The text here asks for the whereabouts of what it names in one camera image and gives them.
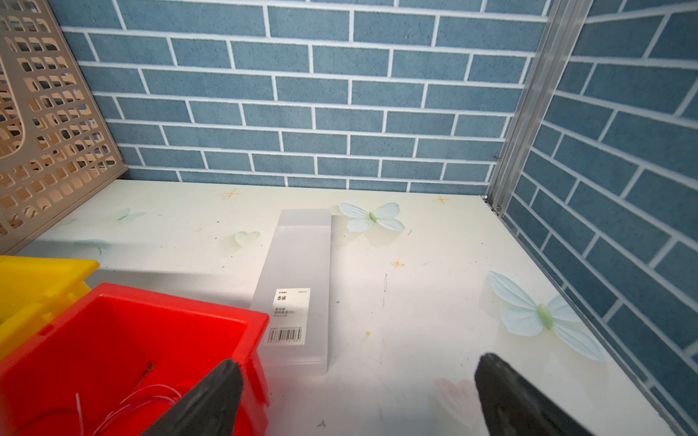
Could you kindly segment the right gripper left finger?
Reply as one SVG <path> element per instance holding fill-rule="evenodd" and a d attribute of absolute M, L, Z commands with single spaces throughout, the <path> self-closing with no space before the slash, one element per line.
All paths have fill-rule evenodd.
<path fill-rule="evenodd" d="M 223 360 L 142 435 L 231 436 L 243 392 L 239 364 L 232 359 Z"/>

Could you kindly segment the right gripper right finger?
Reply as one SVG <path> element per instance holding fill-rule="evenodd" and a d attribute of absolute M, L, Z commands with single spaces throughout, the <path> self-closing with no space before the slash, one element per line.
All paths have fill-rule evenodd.
<path fill-rule="evenodd" d="M 474 380 L 491 435 L 592 435 L 496 354 L 480 357 Z"/>

